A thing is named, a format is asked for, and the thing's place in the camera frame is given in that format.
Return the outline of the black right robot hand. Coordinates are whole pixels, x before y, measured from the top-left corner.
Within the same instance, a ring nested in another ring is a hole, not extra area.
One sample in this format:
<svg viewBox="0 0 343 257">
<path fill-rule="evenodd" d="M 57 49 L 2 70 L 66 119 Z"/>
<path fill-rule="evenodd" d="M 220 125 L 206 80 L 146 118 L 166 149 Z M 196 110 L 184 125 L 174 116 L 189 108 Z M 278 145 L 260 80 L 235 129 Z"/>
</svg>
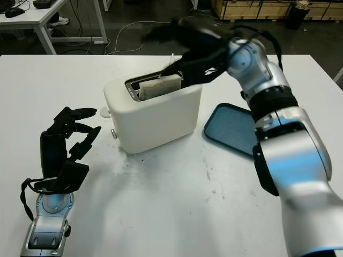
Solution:
<svg viewBox="0 0 343 257">
<path fill-rule="evenodd" d="M 175 41 L 187 49 L 162 69 L 162 76 L 180 73 L 184 82 L 195 85 L 211 82 L 228 68 L 229 38 L 186 18 L 155 27 L 141 39 L 144 43 Z"/>
</svg>

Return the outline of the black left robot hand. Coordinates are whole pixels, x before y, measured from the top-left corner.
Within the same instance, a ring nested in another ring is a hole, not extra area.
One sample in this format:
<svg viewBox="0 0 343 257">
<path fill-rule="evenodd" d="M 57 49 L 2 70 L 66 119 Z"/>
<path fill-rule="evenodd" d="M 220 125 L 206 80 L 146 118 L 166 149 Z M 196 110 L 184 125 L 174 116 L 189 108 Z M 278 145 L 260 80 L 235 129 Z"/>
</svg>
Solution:
<svg viewBox="0 0 343 257">
<path fill-rule="evenodd" d="M 56 177 L 66 161 L 81 160 L 92 148 L 92 143 L 98 136 L 101 127 L 92 128 L 78 121 L 90 118 L 96 114 L 95 108 L 70 109 L 64 107 L 53 119 L 50 128 L 41 133 L 40 154 L 41 168 L 44 178 Z M 86 138 L 77 142 L 70 149 L 66 149 L 66 139 L 74 132 L 85 133 Z"/>
</svg>

